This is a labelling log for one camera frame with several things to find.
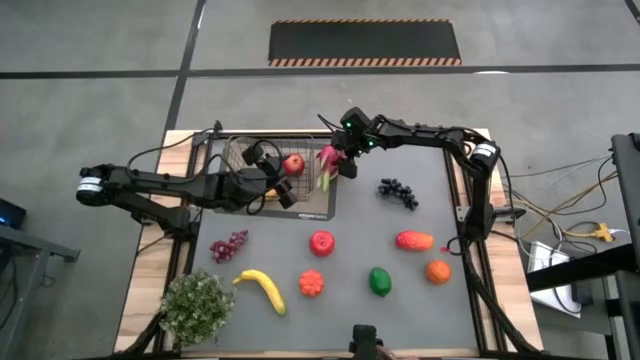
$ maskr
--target gray table mat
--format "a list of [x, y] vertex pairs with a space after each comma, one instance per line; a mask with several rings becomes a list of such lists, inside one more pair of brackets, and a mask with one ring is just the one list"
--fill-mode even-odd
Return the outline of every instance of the gray table mat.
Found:
[[[187, 350], [345, 351], [354, 324], [376, 326], [378, 336], [394, 349], [476, 348], [462, 262], [439, 251], [456, 234], [443, 162], [438, 149], [373, 150], [357, 159], [356, 179], [337, 180], [336, 215], [327, 222], [205, 211], [194, 270], [223, 276], [225, 286], [243, 270], [263, 271], [279, 287], [287, 314], [281, 317], [273, 310], [259, 284], [240, 283], [236, 308], [218, 343], [209, 339]], [[415, 212], [374, 195], [383, 177], [397, 177], [414, 189], [420, 201]], [[249, 230], [250, 239], [239, 254], [230, 263], [213, 262], [210, 244], [242, 229]], [[423, 253], [396, 249], [395, 235], [408, 229], [432, 234], [434, 248]], [[309, 250], [309, 237], [317, 230], [336, 237], [335, 251], [326, 258]], [[443, 286], [430, 284], [424, 275], [425, 265], [436, 259], [453, 269]], [[369, 289], [374, 266], [392, 277], [393, 290], [385, 298]], [[298, 288], [300, 274], [310, 268], [325, 279], [324, 292], [314, 299], [303, 297]]]

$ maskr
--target grapes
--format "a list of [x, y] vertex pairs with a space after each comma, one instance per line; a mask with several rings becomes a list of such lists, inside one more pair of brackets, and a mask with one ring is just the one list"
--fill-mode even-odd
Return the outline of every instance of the grapes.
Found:
[[402, 201], [405, 208], [414, 211], [418, 207], [418, 202], [415, 200], [416, 196], [413, 194], [413, 189], [409, 186], [402, 186], [402, 183], [398, 179], [382, 179], [382, 183], [378, 185], [378, 193], [386, 199], [395, 197]]
[[248, 239], [249, 230], [242, 230], [231, 233], [229, 242], [214, 241], [209, 247], [209, 250], [213, 253], [211, 259], [214, 260], [216, 264], [230, 261]]

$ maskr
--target black floor mat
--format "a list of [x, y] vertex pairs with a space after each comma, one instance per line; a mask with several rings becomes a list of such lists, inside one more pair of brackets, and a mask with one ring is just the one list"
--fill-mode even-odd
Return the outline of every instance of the black floor mat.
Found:
[[460, 51], [447, 19], [281, 20], [269, 66], [450, 66]]

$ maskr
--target gray floor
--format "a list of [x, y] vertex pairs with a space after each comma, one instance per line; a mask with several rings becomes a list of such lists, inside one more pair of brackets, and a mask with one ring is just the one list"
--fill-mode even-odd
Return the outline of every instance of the gray floor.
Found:
[[[177, 69], [194, 6], [0, 0], [0, 72]], [[192, 67], [264, 67], [271, 21], [327, 17], [450, 18], [466, 65], [640, 62], [640, 27], [622, 0], [210, 0]], [[157, 145], [173, 87], [173, 79], [0, 81], [0, 197], [27, 208], [27, 231], [83, 250], [77, 264], [51, 264], [57, 283], [38, 294], [21, 359], [112, 349], [140, 227], [118, 209], [79, 205], [78, 171], [123, 164]], [[520, 174], [604, 155], [612, 134], [638, 131], [638, 93], [640, 73], [633, 72], [193, 79], [177, 128], [214, 120], [229, 129], [319, 128], [316, 113], [336, 119], [357, 105], [411, 122], [489, 128], [511, 173]], [[155, 160], [140, 167], [153, 169]], [[553, 206], [594, 183], [595, 172], [584, 168], [540, 196], [561, 173], [514, 180], [514, 187]], [[560, 224], [625, 228], [616, 182], [606, 189], [607, 206]], [[582, 206], [600, 201], [593, 194]], [[528, 216], [523, 228], [535, 220]], [[530, 240], [552, 237], [545, 228]], [[539, 313], [548, 350], [604, 356], [602, 337], [545, 325], [546, 316]]]

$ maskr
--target red apple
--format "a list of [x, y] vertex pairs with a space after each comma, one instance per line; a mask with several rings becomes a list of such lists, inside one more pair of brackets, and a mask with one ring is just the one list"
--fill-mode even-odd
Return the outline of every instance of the red apple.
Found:
[[328, 256], [336, 247], [336, 239], [328, 231], [316, 231], [311, 235], [309, 247], [315, 256]]
[[304, 171], [304, 159], [300, 154], [291, 154], [282, 162], [284, 172], [289, 176], [300, 176]]

